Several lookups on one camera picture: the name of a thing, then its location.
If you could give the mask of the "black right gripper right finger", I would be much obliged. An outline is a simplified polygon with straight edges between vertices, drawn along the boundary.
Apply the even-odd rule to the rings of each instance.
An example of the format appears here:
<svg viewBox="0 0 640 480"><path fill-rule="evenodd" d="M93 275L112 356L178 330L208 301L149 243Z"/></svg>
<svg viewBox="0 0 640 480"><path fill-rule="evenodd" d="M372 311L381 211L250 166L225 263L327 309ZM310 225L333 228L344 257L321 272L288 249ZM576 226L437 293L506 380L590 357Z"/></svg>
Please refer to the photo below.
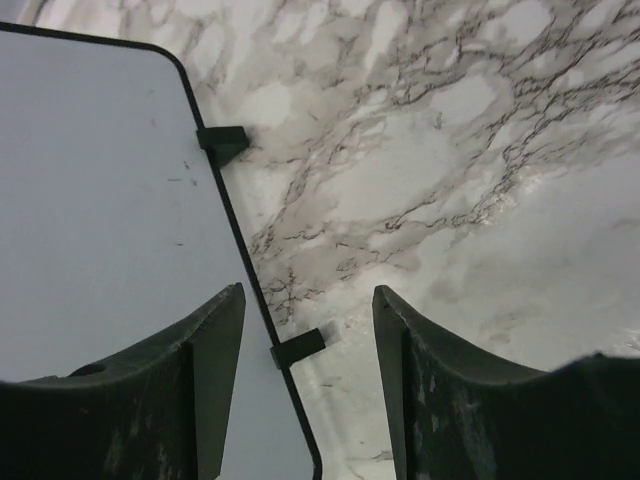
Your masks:
<svg viewBox="0 0 640 480"><path fill-rule="evenodd" d="M639 362L550 372L491 354L386 286L373 322L399 479L635 479Z"/></svg>

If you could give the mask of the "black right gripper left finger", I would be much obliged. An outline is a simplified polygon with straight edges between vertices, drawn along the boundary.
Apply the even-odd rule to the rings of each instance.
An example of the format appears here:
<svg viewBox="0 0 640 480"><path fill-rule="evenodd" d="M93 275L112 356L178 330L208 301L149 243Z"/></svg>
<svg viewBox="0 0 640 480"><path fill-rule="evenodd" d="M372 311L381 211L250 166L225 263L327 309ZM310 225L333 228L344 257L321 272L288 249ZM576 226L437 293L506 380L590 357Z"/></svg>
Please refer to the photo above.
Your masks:
<svg viewBox="0 0 640 480"><path fill-rule="evenodd" d="M231 284L66 377L1 386L5 479L216 479L245 315Z"/></svg>

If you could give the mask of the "black framed whiteboard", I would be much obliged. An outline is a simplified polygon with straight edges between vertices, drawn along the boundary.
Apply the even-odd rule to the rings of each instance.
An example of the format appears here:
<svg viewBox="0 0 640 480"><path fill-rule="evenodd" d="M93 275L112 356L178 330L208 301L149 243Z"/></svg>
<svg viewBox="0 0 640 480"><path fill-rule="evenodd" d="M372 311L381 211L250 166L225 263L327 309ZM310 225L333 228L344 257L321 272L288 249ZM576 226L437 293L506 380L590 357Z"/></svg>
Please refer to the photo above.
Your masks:
<svg viewBox="0 0 640 480"><path fill-rule="evenodd" d="M66 377L231 284L245 315L221 473L322 463L186 71L150 44L1 27L1 386Z"/></svg>

